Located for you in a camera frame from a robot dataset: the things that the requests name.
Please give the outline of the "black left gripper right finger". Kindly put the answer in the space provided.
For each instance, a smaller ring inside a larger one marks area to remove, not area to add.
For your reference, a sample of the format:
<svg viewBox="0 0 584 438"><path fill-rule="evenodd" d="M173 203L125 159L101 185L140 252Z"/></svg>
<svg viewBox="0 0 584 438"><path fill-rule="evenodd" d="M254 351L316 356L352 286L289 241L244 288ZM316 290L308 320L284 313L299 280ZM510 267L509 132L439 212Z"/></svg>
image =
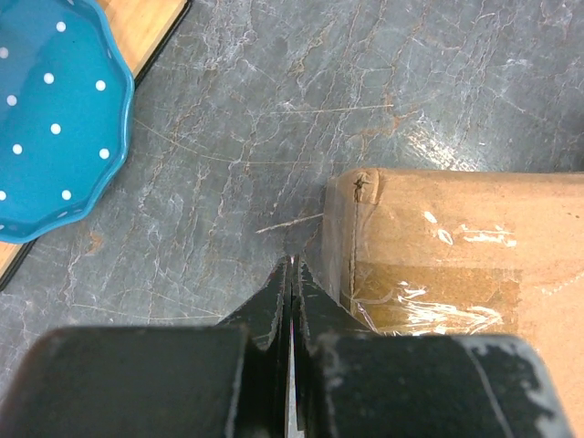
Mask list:
<svg viewBox="0 0 584 438"><path fill-rule="evenodd" d="M294 339L297 427L306 437L338 437L331 393L342 378L328 370L327 355L338 367L336 342L347 336L374 335L314 279L299 255L292 261L291 312Z"/></svg>

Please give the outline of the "brown cardboard express box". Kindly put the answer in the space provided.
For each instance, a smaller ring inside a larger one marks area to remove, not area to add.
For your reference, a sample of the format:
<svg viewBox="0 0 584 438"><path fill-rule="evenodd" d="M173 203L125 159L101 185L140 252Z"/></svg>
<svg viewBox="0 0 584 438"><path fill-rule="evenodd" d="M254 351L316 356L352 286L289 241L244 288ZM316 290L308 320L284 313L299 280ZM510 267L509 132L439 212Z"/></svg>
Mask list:
<svg viewBox="0 0 584 438"><path fill-rule="evenodd" d="M357 169L328 181L323 287L384 335L510 334L583 432L583 176Z"/></svg>

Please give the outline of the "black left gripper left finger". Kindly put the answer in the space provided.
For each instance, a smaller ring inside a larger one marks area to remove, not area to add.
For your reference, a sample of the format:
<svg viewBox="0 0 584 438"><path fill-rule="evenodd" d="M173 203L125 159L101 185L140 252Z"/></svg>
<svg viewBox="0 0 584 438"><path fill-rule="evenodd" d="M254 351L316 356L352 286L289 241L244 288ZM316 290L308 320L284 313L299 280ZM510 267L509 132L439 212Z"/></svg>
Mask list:
<svg viewBox="0 0 584 438"><path fill-rule="evenodd" d="M219 323L246 332L231 437L287 436L291 274L291 258L280 258L264 285Z"/></svg>

